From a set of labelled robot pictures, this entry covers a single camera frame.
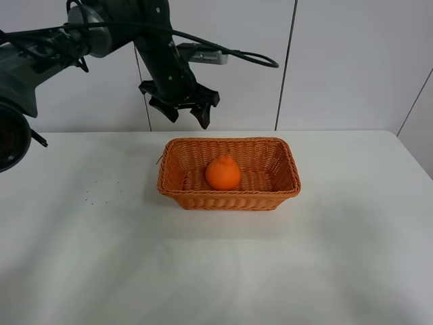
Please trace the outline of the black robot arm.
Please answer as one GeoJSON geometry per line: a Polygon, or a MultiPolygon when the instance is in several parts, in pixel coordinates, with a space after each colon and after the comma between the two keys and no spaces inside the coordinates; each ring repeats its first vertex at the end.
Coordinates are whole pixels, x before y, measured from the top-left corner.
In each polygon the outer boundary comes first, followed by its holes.
{"type": "Polygon", "coordinates": [[[17,165],[31,141],[35,90],[65,68],[87,70],[86,56],[103,58],[133,43],[151,76],[139,90],[170,121],[188,109],[203,128],[219,94],[196,81],[189,61],[200,47],[176,45],[167,1],[68,1],[67,22],[55,28],[1,33],[1,170],[17,165]]]}

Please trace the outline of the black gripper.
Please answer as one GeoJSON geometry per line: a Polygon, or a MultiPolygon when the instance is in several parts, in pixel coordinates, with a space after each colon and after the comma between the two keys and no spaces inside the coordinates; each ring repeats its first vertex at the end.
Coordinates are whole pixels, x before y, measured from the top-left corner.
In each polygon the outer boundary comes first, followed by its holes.
{"type": "Polygon", "coordinates": [[[139,21],[162,30],[143,30],[134,40],[152,81],[144,81],[140,90],[151,95],[150,106],[161,112],[170,122],[179,117],[176,108],[191,108],[190,113],[201,128],[210,124],[210,109],[217,106],[219,93],[196,81],[189,64],[174,44],[168,1],[138,1],[139,21]]]}

